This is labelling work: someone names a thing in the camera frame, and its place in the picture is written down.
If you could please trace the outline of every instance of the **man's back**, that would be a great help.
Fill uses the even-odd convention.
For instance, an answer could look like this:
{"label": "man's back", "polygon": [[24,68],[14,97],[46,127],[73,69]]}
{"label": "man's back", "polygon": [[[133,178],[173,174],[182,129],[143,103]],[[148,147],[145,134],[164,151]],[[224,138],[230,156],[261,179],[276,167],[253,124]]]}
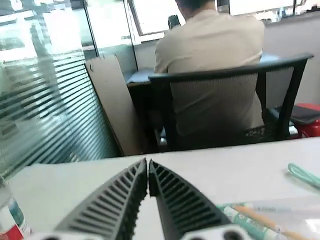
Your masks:
{"label": "man's back", "polygon": [[[257,64],[263,52],[264,30],[264,24],[253,17],[204,10],[159,41],[155,72],[199,72]],[[239,81],[172,84],[179,135],[193,138],[196,132],[223,133],[226,129],[221,123],[228,123],[231,132],[262,125],[256,76],[243,80],[240,90]]]}

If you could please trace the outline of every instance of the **window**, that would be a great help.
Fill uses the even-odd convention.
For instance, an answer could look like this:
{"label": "window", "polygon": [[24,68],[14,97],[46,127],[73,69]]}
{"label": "window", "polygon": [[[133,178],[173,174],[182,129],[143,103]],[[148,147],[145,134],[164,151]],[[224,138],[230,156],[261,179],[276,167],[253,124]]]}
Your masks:
{"label": "window", "polygon": [[175,0],[129,0],[129,7],[139,36],[169,30],[168,18],[172,15],[185,23]]}
{"label": "window", "polygon": [[[129,20],[136,29],[135,38],[141,39],[140,42],[143,42],[142,39],[147,35],[149,35],[147,41],[163,37],[163,32],[169,30],[168,18],[171,15],[178,15],[182,25],[186,22],[175,0],[127,1]],[[216,4],[219,5],[219,11],[225,12],[227,8],[232,16],[255,16],[266,23],[314,11],[317,6],[320,8],[320,0],[216,0]]]}

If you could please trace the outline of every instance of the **red object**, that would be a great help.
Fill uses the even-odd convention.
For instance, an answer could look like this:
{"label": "red object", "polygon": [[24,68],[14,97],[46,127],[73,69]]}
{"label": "red object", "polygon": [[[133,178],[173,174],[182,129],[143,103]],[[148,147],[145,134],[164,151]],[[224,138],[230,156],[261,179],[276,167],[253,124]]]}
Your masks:
{"label": "red object", "polygon": [[22,235],[22,233],[17,225],[14,225],[6,233],[0,234],[0,240],[21,240],[23,238],[24,238],[24,236]]}
{"label": "red object", "polygon": [[[311,103],[299,103],[297,106],[320,111],[320,105]],[[320,137],[320,118],[311,124],[295,124],[300,138]]]}

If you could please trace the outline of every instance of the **green cable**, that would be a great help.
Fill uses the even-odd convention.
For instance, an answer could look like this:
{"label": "green cable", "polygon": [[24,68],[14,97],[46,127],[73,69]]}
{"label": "green cable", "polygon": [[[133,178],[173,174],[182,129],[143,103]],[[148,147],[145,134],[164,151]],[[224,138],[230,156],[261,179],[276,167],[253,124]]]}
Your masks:
{"label": "green cable", "polygon": [[289,172],[301,181],[320,188],[320,178],[306,171],[294,163],[288,164]]}

